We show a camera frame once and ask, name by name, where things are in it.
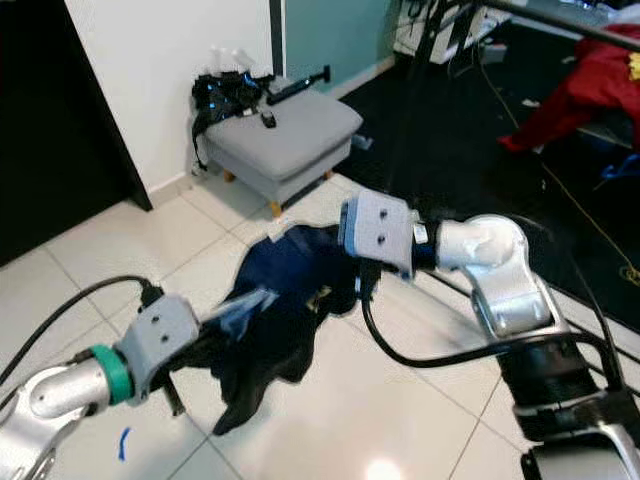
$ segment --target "blue tape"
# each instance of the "blue tape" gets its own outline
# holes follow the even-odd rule
[[[122,435],[120,435],[120,451],[118,452],[118,459],[121,462],[125,461],[125,458],[124,458],[124,441],[127,439],[127,436],[129,436],[129,432],[130,431],[131,431],[131,428],[127,427],[122,432]]]

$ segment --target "gray ottoman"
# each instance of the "gray ottoman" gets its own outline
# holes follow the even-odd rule
[[[273,112],[276,128],[266,128],[259,114],[230,118],[209,127],[203,145],[226,181],[237,176],[260,192],[277,217],[286,200],[349,155],[362,118],[315,90],[262,108]]]

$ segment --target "red clothing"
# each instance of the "red clothing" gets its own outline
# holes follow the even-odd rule
[[[640,39],[640,25],[607,30]],[[634,123],[634,149],[640,150],[640,81],[629,79],[629,50],[597,40],[576,45],[576,69],[511,136],[499,142],[512,152],[543,145],[573,132],[602,108],[621,108]]]

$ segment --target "white tile floor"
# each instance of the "white tile floor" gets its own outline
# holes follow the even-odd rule
[[[358,188],[335,175],[277,221],[241,182],[216,177],[151,213],[116,205],[0,270],[0,365],[57,305],[114,274],[146,275],[204,315],[229,290],[248,244],[294,222],[336,222],[342,201]],[[385,276],[374,312],[398,348],[443,354],[482,341],[467,301],[457,295],[427,276],[414,286]],[[43,337],[0,394],[34,368],[113,343],[136,306],[134,286],[92,295]],[[217,383],[198,370],[178,372],[174,380],[187,415],[172,418],[156,394],[135,410],[120,405],[87,419],[63,445],[52,477],[521,478],[518,459],[528,444],[495,362],[432,371],[401,367],[373,343],[359,311],[328,320],[303,382],[272,385],[256,416],[222,438],[208,435],[224,410]],[[131,433],[120,461],[126,427]]]

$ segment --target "white wall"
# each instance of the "white wall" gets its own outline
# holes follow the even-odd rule
[[[193,158],[189,99],[210,46],[272,68],[268,0],[66,0],[147,191]]]

